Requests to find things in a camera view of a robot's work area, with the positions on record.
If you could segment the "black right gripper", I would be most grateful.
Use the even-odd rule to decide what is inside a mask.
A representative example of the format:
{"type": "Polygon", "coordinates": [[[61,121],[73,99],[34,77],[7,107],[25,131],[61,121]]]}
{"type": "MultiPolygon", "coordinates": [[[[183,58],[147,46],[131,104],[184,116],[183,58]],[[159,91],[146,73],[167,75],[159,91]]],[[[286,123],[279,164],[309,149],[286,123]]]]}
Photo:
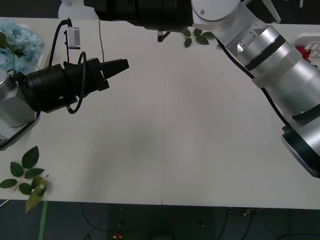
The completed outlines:
{"type": "Polygon", "coordinates": [[[84,0],[86,7],[94,9],[96,15],[103,21],[138,20],[135,0],[84,0]]]}

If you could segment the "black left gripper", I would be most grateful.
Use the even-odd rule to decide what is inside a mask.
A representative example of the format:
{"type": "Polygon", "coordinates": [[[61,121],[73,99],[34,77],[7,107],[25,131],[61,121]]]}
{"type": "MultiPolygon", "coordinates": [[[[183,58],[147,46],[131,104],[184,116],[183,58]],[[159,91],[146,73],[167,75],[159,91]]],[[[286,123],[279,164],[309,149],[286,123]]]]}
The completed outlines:
{"type": "MultiPolygon", "coordinates": [[[[64,73],[71,92],[69,104],[76,103],[77,97],[80,97],[83,82],[83,67],[83,63],[68,63],[65,65],[64,73]]],[[[127,70],[129,67],[127,59],[116,59],[101,63],[98,58],[90,58],[86,64],[84,97],[92,92],[108,89],[110,86],[107,79],[127,70]]]]}

